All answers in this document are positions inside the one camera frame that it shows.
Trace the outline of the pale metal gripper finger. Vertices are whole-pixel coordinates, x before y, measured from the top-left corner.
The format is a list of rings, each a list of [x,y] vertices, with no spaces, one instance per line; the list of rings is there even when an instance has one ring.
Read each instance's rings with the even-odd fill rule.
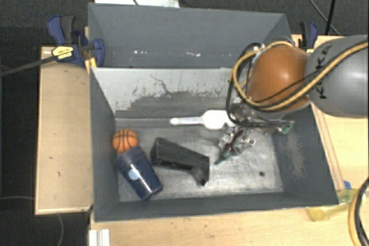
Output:
[[[241,155],[247,149],[254,147],[256,140],[247,136],[241,136],[232,144],[232,154]]]
[[[235,137],[236,127],[225,126],[223,127],[223,135],[219,141],[219,148],[221,149],[220,154],[215,161],[215,164],[218,165],[225,161],[230,155],[232,151],[232,143]]]

